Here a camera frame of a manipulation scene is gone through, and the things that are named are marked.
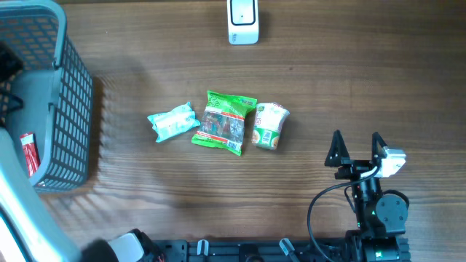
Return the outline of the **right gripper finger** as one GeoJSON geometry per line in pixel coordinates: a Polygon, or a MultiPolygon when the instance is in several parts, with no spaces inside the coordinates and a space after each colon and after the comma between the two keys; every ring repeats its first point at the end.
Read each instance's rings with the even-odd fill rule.
{"type": "Polygon", "coordinates": [[[350,155],[345,145],[343,136],[339,130],[333,133],[331,147],[325,158],[326,167],[341,167],[350,163],[350,155]]]}
{"type": "Polygon", "coordinates": [[[385,157],[384,148],[387,144],[384,142],[383,138],[378,132],[374,132],[372,134],[372,147],[371,147],[371,155],[372,155],[372,163],[379,164],[381,159],[385,157]]]}

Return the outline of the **instant noodle cup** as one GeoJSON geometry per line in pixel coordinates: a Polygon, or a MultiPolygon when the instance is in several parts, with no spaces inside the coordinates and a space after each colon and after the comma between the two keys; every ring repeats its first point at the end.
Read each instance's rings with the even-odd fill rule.
{"type": "Polygon", "coordinates": [[[259,103],[256,106],[252,144],[257,147],[275,150],[283,124],[289,114],[290,112],[279,103],[259,103]]]}

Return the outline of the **green snack bag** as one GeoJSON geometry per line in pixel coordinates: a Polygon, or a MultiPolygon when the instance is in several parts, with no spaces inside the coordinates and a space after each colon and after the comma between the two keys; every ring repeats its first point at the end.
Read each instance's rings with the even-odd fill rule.
{"type": "Polygon", "coordinates": [[[257,99],[207,91],[208,102],[198,131],[191,142],[198,146],[226,149],[242,154],[245,118],[256,108],[257,99]]]}

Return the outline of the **light blue tissue pack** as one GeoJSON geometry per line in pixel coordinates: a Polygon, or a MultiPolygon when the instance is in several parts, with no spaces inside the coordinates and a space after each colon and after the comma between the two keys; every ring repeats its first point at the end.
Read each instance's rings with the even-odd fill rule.
{"type": "Polygon", "coordinates": [[[200,126],[200,121],[196,119],[190,102],[177,106],[168,112],[149,115],[147,119],[157,134],[157,143],[200,126]]]}

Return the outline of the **red stick packet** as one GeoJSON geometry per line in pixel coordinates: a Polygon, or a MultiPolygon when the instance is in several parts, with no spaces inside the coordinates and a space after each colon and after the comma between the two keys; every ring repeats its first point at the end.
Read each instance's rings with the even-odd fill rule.
{"type": "Polygon", "coordinates": [[[20,136],[20,142],[26,160],[28,176],[32,177],[40,166],[40,158],[38,148],[36,146],[35,135],[32,132],[22,134],[20,136]]]}

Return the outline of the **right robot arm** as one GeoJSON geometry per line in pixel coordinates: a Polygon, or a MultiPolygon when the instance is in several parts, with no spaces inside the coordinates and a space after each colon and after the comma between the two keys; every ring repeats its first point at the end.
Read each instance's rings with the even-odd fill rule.
{"type": "Polygon", "coordinates": [[[349,230],[340,251],[331,251],[336,261],[410,261],[406,233],[408,197],[396,190],[382,190],[380,180],[397,173],[406,163],[406,153],[390,148],[379,133],[372,135],[371,159],[350,158],[341,133],[333,133],[325,159],[326,167],[336,167],[337,180],[349,180],[352,203],[358,223],[349,230]]]}

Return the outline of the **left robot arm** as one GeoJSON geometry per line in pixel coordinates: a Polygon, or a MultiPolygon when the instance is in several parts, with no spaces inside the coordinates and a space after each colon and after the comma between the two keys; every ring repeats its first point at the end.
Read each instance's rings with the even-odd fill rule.
{"type": "Polygon", "coordinates": [[[22,174],[14,142],[1,125],[1,216],[26,260],[160,261],[159,248],[133,229],[113,240],[95,239],[83,249],[58,227],[28,178],[22,174]]]}

